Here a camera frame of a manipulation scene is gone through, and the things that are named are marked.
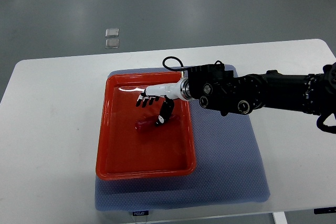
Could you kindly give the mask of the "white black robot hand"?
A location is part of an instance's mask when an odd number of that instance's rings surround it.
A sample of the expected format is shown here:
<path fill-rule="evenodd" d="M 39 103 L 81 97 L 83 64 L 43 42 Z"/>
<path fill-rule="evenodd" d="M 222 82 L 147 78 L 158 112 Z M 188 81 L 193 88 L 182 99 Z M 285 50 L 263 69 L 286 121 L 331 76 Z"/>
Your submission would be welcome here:
<path fill-rule="evenodd" d="M 165 97 L 165 100 L 162 103 L 158 119 L 155 122 L 156 126 L 165 124 L 170 119 L 174 110 L 174 100 L 190 100 L 188 78 L 181 78 L 177 83 L 163 83 L 146 87 L 143 95 L 140 94 L 138 96 L 136 107 L 139 107 L 141 103 L 143 108 L 146 107 L 147 103 L 148 105 L 152 105 L 160 97 Z"/>

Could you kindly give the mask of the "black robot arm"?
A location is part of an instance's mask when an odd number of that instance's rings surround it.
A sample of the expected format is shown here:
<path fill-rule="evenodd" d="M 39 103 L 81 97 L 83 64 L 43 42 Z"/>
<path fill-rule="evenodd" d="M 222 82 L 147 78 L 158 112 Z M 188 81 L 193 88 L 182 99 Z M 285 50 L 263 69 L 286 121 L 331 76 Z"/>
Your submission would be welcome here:
<path fill-rule="evenodd" d="M 235 77 L 221 61 L 214 64 L 177 68 L 187 76 L 176 83 L 148 86 L 140 93 L 136 106 L 152 105 L 164 98 L 157 125 L 166 123 L 174 108 L 174 100 L 197 100 L 204 109 L 250 114 L 263 107 L 299 111 L 318 116 L 317 128 L 335 133 L 335 126 L 325 125 L 335 115 L 335 64 L 325 65 L 323 72 L 308 75 L 284 75 L 277 70 L 265 74 Z"/>

